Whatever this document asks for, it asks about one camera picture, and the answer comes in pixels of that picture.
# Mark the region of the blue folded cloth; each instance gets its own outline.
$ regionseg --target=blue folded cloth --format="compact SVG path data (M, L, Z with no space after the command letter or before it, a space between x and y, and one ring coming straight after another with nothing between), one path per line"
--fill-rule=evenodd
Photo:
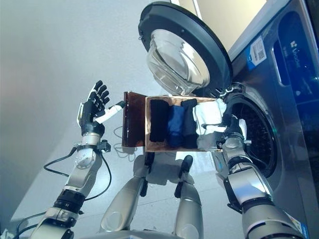
M167 124L167 143L171 147L180 147L183 143L184 113L184 107L170 107Z

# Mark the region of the logo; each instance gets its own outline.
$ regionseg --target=logo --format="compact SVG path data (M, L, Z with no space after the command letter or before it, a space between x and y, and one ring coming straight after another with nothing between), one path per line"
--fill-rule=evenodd
M297 47L297 43L295 41L292 41L290 43L291 48Z
M293 57L294 57L294 60L295 60L296 67L297 67L297 68L300 68L300 67L301 67L301 65L300 65L300 59L299 59L299 57L298 57L298 52L299 52L299 50L298 50L298 48L297 48L297 43L296 43L296 41L292 41L292 42L290 43L290 46L291 46L291 48L292 48L292 53L293 53Z

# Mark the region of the barcode label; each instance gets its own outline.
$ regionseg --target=barcode label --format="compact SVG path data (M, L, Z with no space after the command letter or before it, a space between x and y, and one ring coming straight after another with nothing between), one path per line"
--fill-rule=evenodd
M251 44L250 55L255 66L257 66L259 63L267 58L264 42L261 36L258 37L257 40L253 42L253 44Z

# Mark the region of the black fingertip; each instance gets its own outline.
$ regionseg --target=black fingertip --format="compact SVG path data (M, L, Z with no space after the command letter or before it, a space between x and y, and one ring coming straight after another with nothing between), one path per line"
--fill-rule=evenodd
M107 102L110 101L110 98L106 97L104 100L103 100L103 104L106 104Z
M98 91L98 95L100 96L106 90L106 85L102 85Z
M101 96L101 98L102 99L104 99L106 96L108 96L109 95L109 91L105 91L103 94L102 94L102 96Z
M96 95L96 93L95 93L94 91L91 92L91 94L90 94L90 96L89 96L89 99L90 99L91 101L96 101L97 95Z
M98 81L97 83L95 83L95 86L94 86L94 89L96 91L98 91L98 89L103 85L103 82L102 81Z

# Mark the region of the washing machine door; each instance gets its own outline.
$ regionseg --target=washing machine door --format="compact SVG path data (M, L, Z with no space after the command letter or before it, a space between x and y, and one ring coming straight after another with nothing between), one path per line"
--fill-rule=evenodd
M232 66L225 48L186 9L168 2L149 4L139 34L154 78L170 93L218 97L230 86Z

